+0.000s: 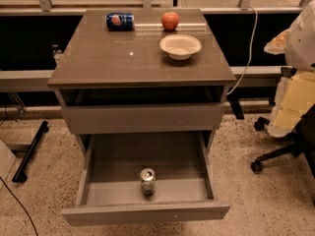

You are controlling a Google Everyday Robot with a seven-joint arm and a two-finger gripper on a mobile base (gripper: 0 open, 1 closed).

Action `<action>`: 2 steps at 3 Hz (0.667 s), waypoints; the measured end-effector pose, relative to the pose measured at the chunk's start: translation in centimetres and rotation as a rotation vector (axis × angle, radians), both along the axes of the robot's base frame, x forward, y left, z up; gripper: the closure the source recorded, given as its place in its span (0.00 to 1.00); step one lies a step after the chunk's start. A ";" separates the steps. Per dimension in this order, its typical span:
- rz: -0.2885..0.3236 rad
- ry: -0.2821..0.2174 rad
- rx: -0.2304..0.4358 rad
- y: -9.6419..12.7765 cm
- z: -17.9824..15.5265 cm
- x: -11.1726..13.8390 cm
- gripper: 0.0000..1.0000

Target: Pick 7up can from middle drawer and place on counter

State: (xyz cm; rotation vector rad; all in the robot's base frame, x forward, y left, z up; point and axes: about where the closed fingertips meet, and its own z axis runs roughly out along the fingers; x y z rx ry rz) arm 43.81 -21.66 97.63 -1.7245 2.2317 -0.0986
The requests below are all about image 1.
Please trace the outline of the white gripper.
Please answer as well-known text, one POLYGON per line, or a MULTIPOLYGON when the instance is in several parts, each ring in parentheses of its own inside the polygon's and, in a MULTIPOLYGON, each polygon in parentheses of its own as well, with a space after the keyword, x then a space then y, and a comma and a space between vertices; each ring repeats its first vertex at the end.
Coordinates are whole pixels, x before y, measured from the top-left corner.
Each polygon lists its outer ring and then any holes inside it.
MULTIPOLYGON (((289 29, 283 30, 264 47, 269 54, 284 54, 289 29)), ((282 77, 278 83, 276 105, 272 109, 268 133, 276 138, 290 133, 301 117, 315 104, 315 74, 297 72, 290 79, 282 77)))

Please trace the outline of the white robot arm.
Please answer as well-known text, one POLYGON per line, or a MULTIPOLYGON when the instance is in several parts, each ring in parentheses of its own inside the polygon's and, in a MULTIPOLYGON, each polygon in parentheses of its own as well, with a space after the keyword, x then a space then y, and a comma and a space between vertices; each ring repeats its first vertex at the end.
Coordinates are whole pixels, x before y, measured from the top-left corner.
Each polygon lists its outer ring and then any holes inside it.
POLYGON ((267 131, 273 137, 290 133, 315 104, 315 1, 309 2, 290 27, 264 47, 270 54, 283 54, 296 73, 281 78, 267 131))

